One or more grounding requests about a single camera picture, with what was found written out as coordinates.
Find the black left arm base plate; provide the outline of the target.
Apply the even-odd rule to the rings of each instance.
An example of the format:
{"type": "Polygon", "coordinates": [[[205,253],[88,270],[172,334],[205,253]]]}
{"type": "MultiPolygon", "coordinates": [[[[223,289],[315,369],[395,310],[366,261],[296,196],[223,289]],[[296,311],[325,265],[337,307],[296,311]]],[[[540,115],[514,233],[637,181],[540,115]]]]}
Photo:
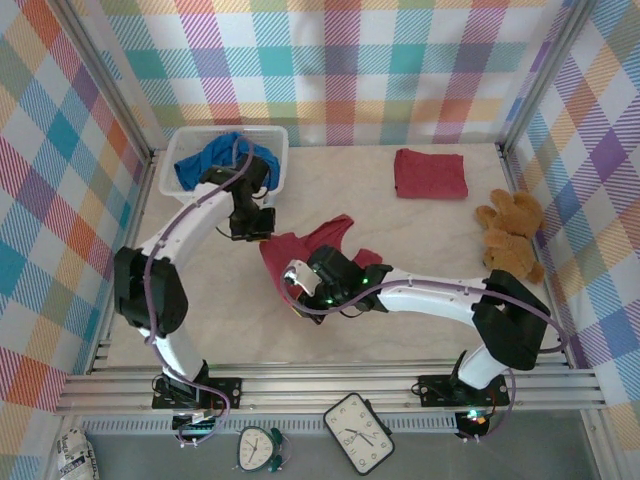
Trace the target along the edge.
{"type": "MultiPolygon", "coordinates": [[[[225,394],[232,409],[238,409],[242,395],[242,379],[238,377],[208,378],[205,384],[225,394]]],[[[153,409],[223,410],[224,400],[208,390],[197,389],[165,374],[156,376],[152,381],[154,392],[151,407],[153,409]]]]}

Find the red tank top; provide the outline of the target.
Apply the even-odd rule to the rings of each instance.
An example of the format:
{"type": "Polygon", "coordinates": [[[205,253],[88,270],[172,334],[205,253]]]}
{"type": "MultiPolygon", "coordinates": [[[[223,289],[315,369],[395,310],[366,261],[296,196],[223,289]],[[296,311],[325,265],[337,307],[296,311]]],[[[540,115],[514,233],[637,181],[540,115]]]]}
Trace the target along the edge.
{"type": "Polygon", "coordinates": [[[462,200],[468,197],[464,157],[425,154],[408,148],[396,151],[396,195],[402,199],[462,200]]]}
{"type": "MultiPolygon", "coordinates": [[[[298,237],[293,233],[285,233],[271,237],[260,244],[260,253],[277,288],[283,285],[281,278],[287,266],[293,260],[306,262],[311,254],[321,246],[328,245],[341,251],[344,235],[354,224],[354,220],[342,214],[329,220],[311,233],[298,237]]],[[[384,264],[382,257],[370,250],[361,249],[352,259],[360,267],[372,264],[384,264]]],[[[288,284],[287,295],[299,303],[299,295],[305,293],[301,287],[288,284]]]]}

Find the aluminium frame post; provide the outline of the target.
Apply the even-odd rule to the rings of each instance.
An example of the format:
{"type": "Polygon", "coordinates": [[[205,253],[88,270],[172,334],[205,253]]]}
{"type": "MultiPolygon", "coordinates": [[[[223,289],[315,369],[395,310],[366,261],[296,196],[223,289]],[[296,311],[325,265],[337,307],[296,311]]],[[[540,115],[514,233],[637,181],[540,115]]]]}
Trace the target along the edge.
{"type": "Polygon", "coordinates": [[[94,45],[89,33],[83,26],[71,0],[46,0],[46,3],[60,22],[63,30],[70,37],[98,89],[104,95],[115,117],[121,123],[134,150],[147,163],[151,163],[154,157],[153,149],[146,141],[142,129],[129,109],[98,48],[94,45]]]}
{"type": "Polygon", "coordinates": [[[559,13],[549,25],[549,41],[544,40],[532,66],[537,69],[528,73],[531,80],[523,82],[524,93],[511,103],[511,110],[497,137],[496,148],[503,158],[515,151],[515,147],[532,121],[535,110],[541,103],[551,83],[569,54],[571,46],[581,33],[598,0],[562,0],[559,13]]]}

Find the aluminium side rail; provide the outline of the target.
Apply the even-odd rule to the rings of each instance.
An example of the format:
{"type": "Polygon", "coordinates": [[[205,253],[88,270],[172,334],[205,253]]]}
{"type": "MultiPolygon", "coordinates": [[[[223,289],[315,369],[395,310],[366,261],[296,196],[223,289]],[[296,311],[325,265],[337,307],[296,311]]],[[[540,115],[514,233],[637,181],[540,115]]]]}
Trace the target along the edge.
{"type": "MultiPolygon", "coordinates": [[[[139,234],[144,209],[151,191],[156,172],[156,159],[151,158],[144,166],[141,177],[141,184],[132,211],[130,222],[124,236],[123,245],[130,247],[135,244],[139,234]]],[[[112,344],[113,325],[116,320],[114,308],[115,285],[110,287],[106,296],[106,304],[102,316],[98,322],[97,330],[90,345],[87,362],[84,366],[84,374],[91,375],[100,368],[107,365],[109,349],[112,344]]]]}
{"type": "MultiPolygon", "coordinates": [[[[508,190],[510,192],[520,190],[521,187],[519,186],[515,170],[511,166],[509,154],[499,143],[495,144],[494,147],[496,149],[496,153],[508,185],[508,190]]],[[[563,325],[552,288],[549,284],[549,269],[545,270],[545,276],[540,285],[533,285],[528,283],[528,286],[550,309],[550,316],[557,326],[557,328],[549,327],[547,329],[545,339],[543,340],[543,347],[553,349],[559,348],[560,345],[563,345],[562,349],[559,349],[557,352],[547,353],[547,356],[562,356],[563,360],[561,361],[561,363],[563,365],[566,365],[569,369],[574,369],[575,359],[573,353],[571,352],[570,336],[566,330],[566,327],[563,325]]]]}

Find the blue tank top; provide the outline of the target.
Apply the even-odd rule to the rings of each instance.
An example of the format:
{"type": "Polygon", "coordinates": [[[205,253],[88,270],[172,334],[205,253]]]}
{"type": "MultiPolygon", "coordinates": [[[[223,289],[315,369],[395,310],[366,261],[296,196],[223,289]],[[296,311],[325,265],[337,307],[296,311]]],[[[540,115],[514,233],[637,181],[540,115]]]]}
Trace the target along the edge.
{"type": "MultiPolygon", "coordinates": [[[[179,184],[192,191],[201,176],[212,166],[230,167],[238,155],[249,153],[249,143],[239,132],[231,132],[209,142],[200,152],[175,163],[174,170],[179,184]]],[[[279,186],[280,163],[266,147],[254,143],[254,155],[262,159],[270,169],[270,177],[263,182],[269,191],[279,186]]]]}

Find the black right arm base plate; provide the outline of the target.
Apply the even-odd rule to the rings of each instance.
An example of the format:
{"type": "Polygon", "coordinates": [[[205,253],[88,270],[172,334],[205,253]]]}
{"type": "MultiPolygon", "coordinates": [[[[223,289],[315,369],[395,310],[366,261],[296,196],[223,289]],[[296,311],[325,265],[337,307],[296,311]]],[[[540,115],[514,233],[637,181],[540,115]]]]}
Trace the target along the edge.
{"type": "Polygon", "coordinates": [[[484,389],[474,389],[454,381],[448,375],[422,375],[411,387],[422,407],[502,407],[510,403],[503,375],[494,378],[484,389]]]}

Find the brown teddy bear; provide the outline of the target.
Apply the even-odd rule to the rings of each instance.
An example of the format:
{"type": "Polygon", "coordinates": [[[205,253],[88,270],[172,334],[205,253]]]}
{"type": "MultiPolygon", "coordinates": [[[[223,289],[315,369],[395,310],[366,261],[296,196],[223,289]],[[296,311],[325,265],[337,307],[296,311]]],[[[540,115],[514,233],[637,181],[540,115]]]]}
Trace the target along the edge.
{"type": "Polygon", "coordinates": [[[546,228],[541,205],[524,191],[509,193],[494,189],[489,199],[492,205],[481,205],[475,210],[475,218],[484,231],[484,266],[540,284],[545,269],[534,254],[533,238],[546,228]]]}

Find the newspaper print bag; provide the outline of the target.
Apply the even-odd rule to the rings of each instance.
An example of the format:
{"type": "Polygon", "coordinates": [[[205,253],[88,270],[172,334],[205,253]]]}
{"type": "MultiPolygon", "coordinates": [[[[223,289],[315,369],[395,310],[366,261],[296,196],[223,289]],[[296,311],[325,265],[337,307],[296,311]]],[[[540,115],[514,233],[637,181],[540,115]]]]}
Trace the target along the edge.
{"type": "Polygon", "coordinates": [[[83,429],[63,432],[56,450],[60,480],[100,480],[95,451],[83,429]]]}

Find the small green alarm clock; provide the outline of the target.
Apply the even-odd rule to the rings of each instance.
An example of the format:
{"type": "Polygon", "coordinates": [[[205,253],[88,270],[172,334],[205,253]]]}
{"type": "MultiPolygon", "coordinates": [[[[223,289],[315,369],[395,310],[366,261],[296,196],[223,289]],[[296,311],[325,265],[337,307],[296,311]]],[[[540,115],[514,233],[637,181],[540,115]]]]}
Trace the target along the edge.
{"type": "Polygon", "coordinates": [[[237,467],[245,473],[266,469],[275,473],[282,469],[285,436],[275,427],[265,430],[259,426],[248,426],[240,432],[237,445],[237,467]]]}

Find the white plastic mesh basket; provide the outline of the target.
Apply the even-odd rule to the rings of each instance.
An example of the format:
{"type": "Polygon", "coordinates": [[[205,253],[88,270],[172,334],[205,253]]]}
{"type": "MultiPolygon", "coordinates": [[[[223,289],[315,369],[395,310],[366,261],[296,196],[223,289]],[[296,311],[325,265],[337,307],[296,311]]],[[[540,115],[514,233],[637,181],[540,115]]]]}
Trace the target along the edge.
{"type": "Polygon", "coordinates": [[[265,206],[271,206],[284,188],[289,153],[288,132],[281,126],[190,126],[179,128],[172,136],[164,159],[161,161],[158,187],[165,195],[187,204],[193,197],[192,190],[185,190],[179,181],[174,165],[193,155],[199,154],[206,146],[220,136],[238,133],[258,147],[268,149],[278,160],[279,172],[273,187],[261,199],[265,206]]]}

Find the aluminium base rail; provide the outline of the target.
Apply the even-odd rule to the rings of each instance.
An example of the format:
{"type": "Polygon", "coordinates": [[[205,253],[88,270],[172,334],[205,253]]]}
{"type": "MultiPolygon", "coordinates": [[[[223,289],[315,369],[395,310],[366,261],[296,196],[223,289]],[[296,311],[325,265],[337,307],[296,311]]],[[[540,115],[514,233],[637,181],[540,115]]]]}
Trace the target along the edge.
{"type": "MultiPolygon", "coordinates": [[[[320,414],[347,394],[356,392],[379,413],[419,412],[419,397],[411,392],[421,370],[400,367],[275,368],[225,370],[240,377],[242,393],[237,413],[320,414]]],[[[151,370],[71,376],[55,412],[59,415],[142,414],[152,411],[151,370]]],[[[590,370],[554,369],[520,373],[516,410],[591,410],[605,407],[604,394],[590,370]]]]}

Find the black square analogue clock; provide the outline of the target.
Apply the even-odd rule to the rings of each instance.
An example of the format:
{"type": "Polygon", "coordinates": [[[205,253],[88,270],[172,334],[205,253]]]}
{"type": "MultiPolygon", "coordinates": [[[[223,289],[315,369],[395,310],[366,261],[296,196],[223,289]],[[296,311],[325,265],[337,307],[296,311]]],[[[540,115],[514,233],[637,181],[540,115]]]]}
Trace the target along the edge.
{"type": "Polygon", "coordinates": [[[360,476],[369,475],[395,452],[391,430],[359,393],[339,400],[324,413],[323,421],[360,476]]]}

